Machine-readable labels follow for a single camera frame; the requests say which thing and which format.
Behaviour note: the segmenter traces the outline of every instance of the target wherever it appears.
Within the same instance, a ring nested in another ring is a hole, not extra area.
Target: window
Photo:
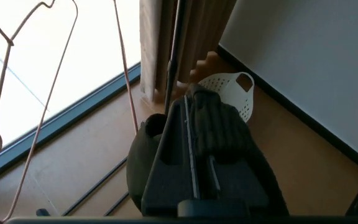
[[[0,1],[0,27],[12,35],[39,0]],[[53,91],[39,143],[80,119],[125,85],[112,0],[77,0],[78,20]],[[140,75],[139,2],[118,0],[130,79]],[[40,7],[16,37],[0,103],[0,172],[25,156],[75,18],[71,1]],[[6,42],[0,36],[0,73]]]

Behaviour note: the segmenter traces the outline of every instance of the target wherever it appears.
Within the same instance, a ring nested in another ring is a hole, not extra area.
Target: brown floor
[[[197,64],[191,80],[219,72],[235,70],[211,52]],[[132,92],[138,123],[163,113],[163,105],[149,103],[139,84]],[[277,176],[291,214],[345,213],[358,192],[357,165],[258,87],[248,125]],[[52,215],[63,213],[127,155],[133,138],[127,93],[122,93],[35,155],[14,216],[34,216],[38,208]],[[0,178],[0,216],[9,210],[22,170],[23,162]],[[75,215],[101,216],[126,190],[122,169]],[[114,215],[141,216],[131,200]]]

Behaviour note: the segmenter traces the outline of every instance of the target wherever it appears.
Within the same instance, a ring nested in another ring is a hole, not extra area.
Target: curtain fold
[[[236,0],[185,0],[175,81],[187,83],[197,60],[215,50]],[[151,101],[165,96],[177,2],[140,0],[141,90]]]

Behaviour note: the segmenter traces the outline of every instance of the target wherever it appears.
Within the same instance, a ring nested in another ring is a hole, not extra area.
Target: perforated plastic basket
[[[248,76],[252,86],[245,91],[237,82],[240,75]],[[223,103],[234,106],[240,113],[240,117],[247,122],[254,107],[254,79],[245,72],[239,73],[218,73],[201,80],[198,84],[217,92]]]

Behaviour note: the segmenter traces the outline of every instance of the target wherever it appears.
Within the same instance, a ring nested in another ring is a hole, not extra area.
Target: white wall
[[[220,44],[358,152],[358,1],[237,0]]]

